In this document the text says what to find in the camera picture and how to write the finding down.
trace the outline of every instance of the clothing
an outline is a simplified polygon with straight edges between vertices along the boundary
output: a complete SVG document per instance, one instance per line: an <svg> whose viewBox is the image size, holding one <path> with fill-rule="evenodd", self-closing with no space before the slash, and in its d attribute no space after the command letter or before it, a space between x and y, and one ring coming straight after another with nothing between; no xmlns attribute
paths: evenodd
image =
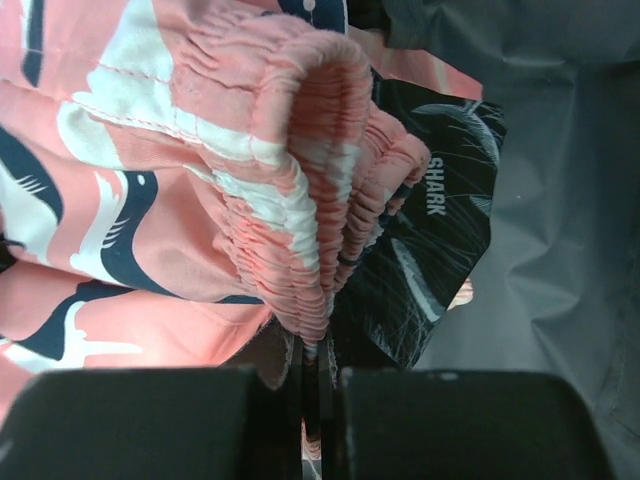
<svg viewBox="0 0 640 480"><path fill-rule="evenodd" d="M48 369L220 364L273 314L322 338L339 255L429 159L357 44L222 1L29 5L0 15L2 408Z"/></svg>

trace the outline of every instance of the gray plastic sheet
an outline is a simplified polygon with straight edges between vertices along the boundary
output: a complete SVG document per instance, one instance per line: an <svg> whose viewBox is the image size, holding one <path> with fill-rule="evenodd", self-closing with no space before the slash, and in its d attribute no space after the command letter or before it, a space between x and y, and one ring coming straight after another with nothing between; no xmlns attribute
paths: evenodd
<svg viewBox="0 0 640 480"><path fill-rule="evenodd" d="M640 478L640 4L383 3L389 44L481 81L509 131L475 299L445 315L415 368L558 374L618 477ZM412 15L394 17L400 4Z"/></svg>

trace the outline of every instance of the pink fabric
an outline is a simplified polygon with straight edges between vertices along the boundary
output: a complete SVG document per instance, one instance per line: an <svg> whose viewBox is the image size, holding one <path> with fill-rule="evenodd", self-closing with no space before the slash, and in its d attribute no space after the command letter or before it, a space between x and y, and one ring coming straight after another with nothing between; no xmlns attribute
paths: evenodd
<svg viewBox="0 0 640 480"><path fill-rule="evenodd" d="M101 255L136 222L128 253L153 288L68 306L61 360L0 340L0 410L49 369L218 365L273 313L308 343L323 337L350 273L338 255L375 238L390 193L429 155L372 106L355 42L260 13L56 0L29 52L33 12L5 0L0 126L28 154L0 151L3 232L23 245L0 275L0 334L30 337L88 279L135 287L121 280L132 265ZM42 54L36 85L29 53ZM14 174L29 155L51 185ZM138 217L122 218L130 200ZM229 295L265 305L214 303Z"/></svg>

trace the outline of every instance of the garment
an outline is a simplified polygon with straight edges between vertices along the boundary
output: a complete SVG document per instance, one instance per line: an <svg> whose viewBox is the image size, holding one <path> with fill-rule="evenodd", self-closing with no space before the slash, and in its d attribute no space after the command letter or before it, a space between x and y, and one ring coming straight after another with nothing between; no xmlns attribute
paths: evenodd
<svg viewBox="0 0 640 480"><path fill-rule="evenodd" d="M322 338L339 255L429 159L361 48L223 1L27 7L0 14L2 409L48 369L220 364L273 314Z"/></svg>

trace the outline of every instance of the crumpled clothing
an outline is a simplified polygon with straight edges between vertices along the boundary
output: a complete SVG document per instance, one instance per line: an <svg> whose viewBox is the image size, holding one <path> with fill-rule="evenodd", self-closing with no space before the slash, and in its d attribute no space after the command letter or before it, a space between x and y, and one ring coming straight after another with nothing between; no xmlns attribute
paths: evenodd
<svg viewBox="0 0 640 480"><path fill-rule="evenodd" d="M7 0L0 405L30 374L313 344L429 152L337 33L241 3Z"/></svg>

